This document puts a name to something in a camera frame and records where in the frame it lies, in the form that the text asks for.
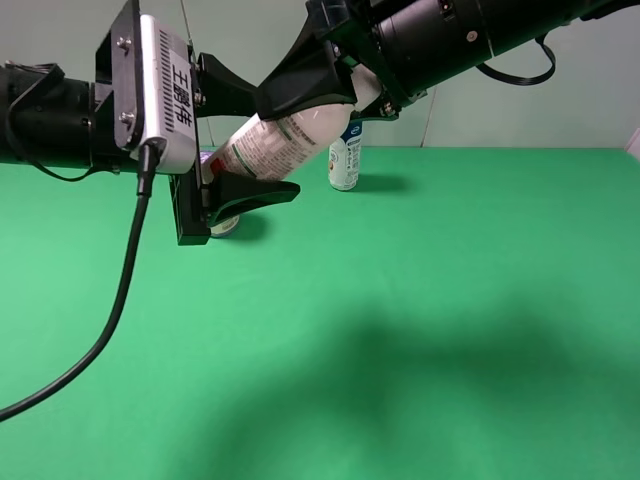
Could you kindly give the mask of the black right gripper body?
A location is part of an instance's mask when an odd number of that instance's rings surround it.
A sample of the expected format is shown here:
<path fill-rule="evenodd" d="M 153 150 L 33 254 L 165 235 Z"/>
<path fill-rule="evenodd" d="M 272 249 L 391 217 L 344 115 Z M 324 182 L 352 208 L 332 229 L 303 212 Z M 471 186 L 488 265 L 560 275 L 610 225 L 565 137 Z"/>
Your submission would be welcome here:
<path fill-rule="evenodd" d="M 429 87 L 410 93 L 392 71 L 382 51 L 380 27 L 374 21 L 369 1 L 307 1 L 308 20 L 314 36 L 338 48 L 342 62 L 363 65 L 381 86 L 377 98 L 387 97 L 400 106 L 400 112 L 425 97 Z"/>

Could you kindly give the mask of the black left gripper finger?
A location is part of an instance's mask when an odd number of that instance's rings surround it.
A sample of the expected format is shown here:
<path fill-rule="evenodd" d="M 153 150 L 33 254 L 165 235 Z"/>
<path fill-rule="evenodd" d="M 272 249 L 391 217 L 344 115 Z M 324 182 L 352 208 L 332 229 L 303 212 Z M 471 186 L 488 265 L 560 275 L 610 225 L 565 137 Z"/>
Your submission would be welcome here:
<path fill-rule="evenodd" d="M 207 222 L 218 225 L 244 213 L 293 201 L 301 192 L 298 184 L 258 180 L 221 172 L 206 187 Z"/>
<path fill-rule="evenodd" d="M 252 117 L 256 113 L 256 87 L 233 73 L 214 55 L 200 53 L 194 75 L 198 118 Z"/>

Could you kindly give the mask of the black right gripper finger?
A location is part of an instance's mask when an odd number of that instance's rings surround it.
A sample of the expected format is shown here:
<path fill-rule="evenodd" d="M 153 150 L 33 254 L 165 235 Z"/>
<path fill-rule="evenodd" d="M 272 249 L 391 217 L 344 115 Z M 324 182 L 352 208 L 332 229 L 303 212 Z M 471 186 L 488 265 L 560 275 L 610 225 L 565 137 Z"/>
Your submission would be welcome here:
<path fill-rule="evenodd" d="M 294 44 L 255 91 L 256 113 L 277 120 L 303 110 L 355 104 L 351 70 L 334 55 L 332 43 L 319 40 L 306 20 Z"/>
<path fill-rule="evenodd" d="M 364 100 L 355 104 L 350 121 L 394 121 L 399 118 L 400 106 L 387 97 L 376 98 L 368 104 Z"/>

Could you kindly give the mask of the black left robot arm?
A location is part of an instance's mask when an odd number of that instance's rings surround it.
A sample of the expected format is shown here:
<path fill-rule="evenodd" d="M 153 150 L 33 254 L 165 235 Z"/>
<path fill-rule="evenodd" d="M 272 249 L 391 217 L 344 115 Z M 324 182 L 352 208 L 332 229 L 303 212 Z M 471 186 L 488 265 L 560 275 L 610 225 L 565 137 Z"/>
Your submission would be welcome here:
<path fill-rule="evenodd" d="M 300 188 L 221 173 L 205 179 L 197 122 L 254 111 L 253 86 L 128 1 L 95 54 L 93 81 L 57 64 L 1 69 L 1 159 L 50 174 L 144 172 L 169 179 L 178 243 L 203 245 L 246 212 L 287 203 Z"/>

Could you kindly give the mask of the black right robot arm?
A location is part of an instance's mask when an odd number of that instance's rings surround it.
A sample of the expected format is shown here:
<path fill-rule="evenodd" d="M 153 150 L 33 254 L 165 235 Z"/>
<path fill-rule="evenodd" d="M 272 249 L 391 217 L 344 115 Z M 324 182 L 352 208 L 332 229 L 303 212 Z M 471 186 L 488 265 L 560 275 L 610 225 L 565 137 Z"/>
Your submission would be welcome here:
<path fill-rule="evenodd" d="M 358 118 L 397 119 L 431 87 L 580 19 L 603 18 L 629 1 L 308 1 L 307 19 L 284 59 L 259 85 L 256 110 L 280 119 L 320 105 L 353 103 L 352 70 L 382 86 Z"/>

